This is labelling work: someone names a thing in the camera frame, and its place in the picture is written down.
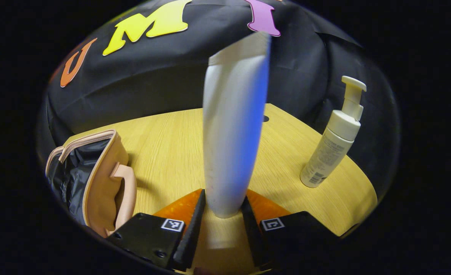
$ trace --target wooden table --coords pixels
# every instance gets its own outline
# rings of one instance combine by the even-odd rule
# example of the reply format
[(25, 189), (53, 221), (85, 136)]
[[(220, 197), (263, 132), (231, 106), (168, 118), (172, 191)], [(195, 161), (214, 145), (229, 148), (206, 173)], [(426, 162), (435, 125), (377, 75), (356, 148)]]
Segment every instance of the wooden table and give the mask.
[[(361, 169), (349, 158), (318, 188), (300, 181), (300, 172), (321, 135), (267, 104), (257, 160), (249, 189), (288, 211), (308, 211), (337, 236), (363, 221), (377, 205), (377, 195)], [(134, 213), (154, 214), (178, 198), (205, 188), (202, 109), (147, 116), (99, 127), (76, 138), (115, 129), (129, 153), (137, 178)], [(248, 274), (254, 267), (242, 214), (215, 217), (208, 207), (202, 220), (194, 266), (216, 274)]]

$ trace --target white tube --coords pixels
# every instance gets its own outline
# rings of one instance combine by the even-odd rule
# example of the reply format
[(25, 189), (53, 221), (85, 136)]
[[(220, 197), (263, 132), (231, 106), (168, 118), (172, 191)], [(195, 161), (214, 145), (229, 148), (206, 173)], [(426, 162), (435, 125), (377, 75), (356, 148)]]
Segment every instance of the white tube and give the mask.
[(300, 174), (302, 183), (310, 188), (319, 186), (341, 163), (361, 127), (363, 106), (359, 103), (366, 85), (348, 76), (343, 76), (342, 82), (346, 83), (342, 111), (332, 111), (314, 154)]
[(254, 168), (267, 99), (267, 33), (253, 33), (209, 59), (203, 93), (203, 157), (207, 204), (234, 216)]

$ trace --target pump dispenser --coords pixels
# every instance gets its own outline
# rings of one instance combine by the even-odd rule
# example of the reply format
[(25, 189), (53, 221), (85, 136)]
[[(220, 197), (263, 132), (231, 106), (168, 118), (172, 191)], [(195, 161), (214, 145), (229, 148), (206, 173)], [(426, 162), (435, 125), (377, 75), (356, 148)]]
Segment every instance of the pump dispenser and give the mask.
[(300, 179), (310, 188), (318, 187), (325, 178), (339, 165), (354, 143), (363, 113), (360, 105), (361, 93), (366, 85), (352, 77), (342, 76), (346, 84), (342, 110), (334, 110), (314, 154), (306, 164)]

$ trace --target purple letter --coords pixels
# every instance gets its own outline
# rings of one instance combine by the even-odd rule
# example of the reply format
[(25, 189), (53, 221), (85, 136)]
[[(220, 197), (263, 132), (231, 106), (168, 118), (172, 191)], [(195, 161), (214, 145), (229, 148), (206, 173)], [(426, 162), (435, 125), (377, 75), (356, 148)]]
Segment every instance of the purple letter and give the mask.
[(245, 1), (249, 2), (253, 11), (253, 21), (247, 24), (251, 30), (267, 32), (272, 36), (281, 35), (280, 31), (275, 27), (273, 15), (271, 14), (271, 11), (275, 9), (274, 7), (258, 0)]

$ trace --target barcode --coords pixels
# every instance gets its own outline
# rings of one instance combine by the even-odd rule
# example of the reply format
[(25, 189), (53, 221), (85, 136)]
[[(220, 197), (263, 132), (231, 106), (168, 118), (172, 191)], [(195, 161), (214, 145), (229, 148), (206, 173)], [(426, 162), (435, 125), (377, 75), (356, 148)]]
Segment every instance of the barcode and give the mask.
[(309, 182), (311, 183), (318, 183), (318, 181), (320, 181), (322, 179), (322, 174), (316, 173), (310, 180)]

